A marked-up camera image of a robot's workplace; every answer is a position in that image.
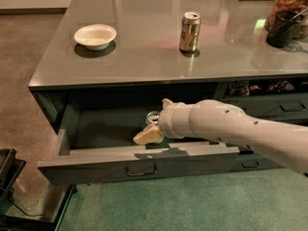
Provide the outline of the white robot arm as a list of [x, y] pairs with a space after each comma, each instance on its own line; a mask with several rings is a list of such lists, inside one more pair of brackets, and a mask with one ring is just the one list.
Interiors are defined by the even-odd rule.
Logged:
[[195, 104], [163, 100], [158, 122], [134, 137], [145, 145], [162, 138], [197, 138], [248, 148], [303, 176], [308, 174], [308, 128], [247, 115], [241, 108], [206, 99]]

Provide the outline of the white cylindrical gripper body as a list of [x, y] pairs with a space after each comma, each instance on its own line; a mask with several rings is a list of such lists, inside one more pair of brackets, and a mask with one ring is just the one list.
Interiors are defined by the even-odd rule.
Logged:
[[189, 122], [192, 105], [172, 103], [165, 105], [160, 112], [158, 125], [170, 139], [193, 138]]

